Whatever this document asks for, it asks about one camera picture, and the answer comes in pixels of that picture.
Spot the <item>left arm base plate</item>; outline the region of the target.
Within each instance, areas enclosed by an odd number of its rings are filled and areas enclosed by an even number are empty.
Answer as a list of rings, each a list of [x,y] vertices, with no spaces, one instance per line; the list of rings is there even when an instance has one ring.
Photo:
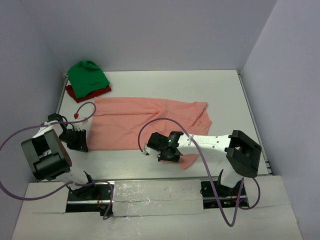
[[[99,213],[106,217],[113,215],[112,191],[108,183],[96,183],[95,185],[81,187],[75,190],[69,188],[66,213]]]

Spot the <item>pink t shirt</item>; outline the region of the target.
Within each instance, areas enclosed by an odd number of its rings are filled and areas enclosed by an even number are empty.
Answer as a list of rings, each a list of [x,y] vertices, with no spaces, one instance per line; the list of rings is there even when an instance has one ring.
[[[96,97],[87,146],[90,151],[137,150],[152,133],[169,136],[185,129],[205,136],[212,121],[207,102],[147,97]]]

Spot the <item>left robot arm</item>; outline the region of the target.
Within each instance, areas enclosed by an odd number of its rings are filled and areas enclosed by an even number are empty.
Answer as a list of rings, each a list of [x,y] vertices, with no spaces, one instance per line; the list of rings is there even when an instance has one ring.
[[[68,149],[87,153],[87,131],[82,123],[72,123],[57,113],[32,138],[21,143],[21,148],[34,177],[39,180],[72,182],[69,190],[77,197],[91,200],[98,195],[92,177],[72,164]]]

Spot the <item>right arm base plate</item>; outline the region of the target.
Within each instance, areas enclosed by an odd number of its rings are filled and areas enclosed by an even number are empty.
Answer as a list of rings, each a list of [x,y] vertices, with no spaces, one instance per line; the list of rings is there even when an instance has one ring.
[[[203,208],[204,209],[218,209],[218,200],[216,199],[211,183],[209,180],[201,180],[201,190],[200,193],[202,195],[203,200]],[[234,188],[231,190],[226,190],[224,193],[219,191],[217,189],[218,198],[221,206],[223,208],[234,208],[237,203],[237,197],[240,190],[240,184],[239,181]],[[248,201],[247,201],[247,195],[245,187],[243,186],[240,193],[239,198],[239,206],[243,208],[249,207]]]

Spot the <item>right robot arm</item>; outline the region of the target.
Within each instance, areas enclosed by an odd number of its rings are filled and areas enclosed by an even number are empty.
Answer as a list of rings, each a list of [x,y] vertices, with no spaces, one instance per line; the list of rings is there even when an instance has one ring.
[[[181,163],[191,155],[204,156],[206,162],[227,161],[218,176],[215,189],[218,196],[227,197],[242,178],[256,178],[260,164],[261,146],[240,130],[230,135],[207,136],[172,131],[169,136],[151,134],[144,146],[145,156],[160,161]]]

